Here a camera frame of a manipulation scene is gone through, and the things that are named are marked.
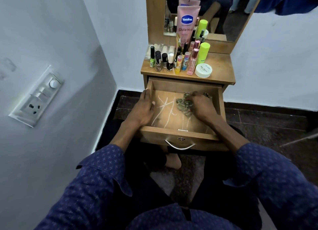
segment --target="mirror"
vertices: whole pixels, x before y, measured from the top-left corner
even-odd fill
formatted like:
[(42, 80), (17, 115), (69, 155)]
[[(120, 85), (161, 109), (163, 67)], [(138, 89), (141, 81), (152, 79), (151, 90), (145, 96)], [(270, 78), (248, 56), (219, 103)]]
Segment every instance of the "mirror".
[(166, 0), (164, 35), (176, 36), (178, 6), (195, 5), (198, 1), (200, 19), (194, 30), (199, 20), (205, 19), (208, 32), (205, 31), (204, 39), (235, 42), (259, 0)]

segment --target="vaseline logo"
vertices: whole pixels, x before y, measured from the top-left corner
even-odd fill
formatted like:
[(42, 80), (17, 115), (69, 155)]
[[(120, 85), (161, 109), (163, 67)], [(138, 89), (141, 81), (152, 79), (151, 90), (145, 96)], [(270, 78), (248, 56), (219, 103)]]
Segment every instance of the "vaseline logo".
[(193, 16), (190, 16), (190, 15), (185, 15), (181, 18), (181, 22), (183, 24), (190, 24), (193, 22)]

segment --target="electrical socket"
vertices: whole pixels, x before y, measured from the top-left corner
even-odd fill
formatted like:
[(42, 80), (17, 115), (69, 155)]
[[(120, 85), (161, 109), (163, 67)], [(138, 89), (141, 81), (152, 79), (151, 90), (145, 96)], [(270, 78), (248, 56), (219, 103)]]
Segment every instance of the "electrical socket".
[[(50, 86), (52, 80), (54, 80), (54, 87)], [(60, 75), (49, 66), (9, 116), (34, 127), (46, 107), (62, 87), (63, 82), (64, 80)]]

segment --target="wall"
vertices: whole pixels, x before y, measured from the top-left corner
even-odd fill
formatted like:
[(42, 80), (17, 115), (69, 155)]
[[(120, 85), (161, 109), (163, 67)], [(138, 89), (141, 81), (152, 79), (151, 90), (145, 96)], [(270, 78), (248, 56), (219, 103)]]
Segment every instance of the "wall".
[(231, 59), (227, 102), (318, 110), (318, 8), (307, 14), (255, 13)]
[[(0, 0), (0, 22), (0, 228), (33, 229), (92, 151), (116, 84), (83, 0)], [(38, 125), (9, 118), (49, 64), (65, 84)]]
[(142, 91), (146, 0), (84, 0), (118, 88)]

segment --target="person's right hand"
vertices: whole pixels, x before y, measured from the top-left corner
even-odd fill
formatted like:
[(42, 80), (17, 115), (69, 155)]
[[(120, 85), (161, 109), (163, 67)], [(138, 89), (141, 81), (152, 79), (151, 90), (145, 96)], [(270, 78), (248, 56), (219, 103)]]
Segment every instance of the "person's right hand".
[(205, 124), (213, 121), (218, 116), (212, 100), (197, 91), (194, 91), (192, 96), (186, 97), (185, 100), (193, 102), (191, 112)]

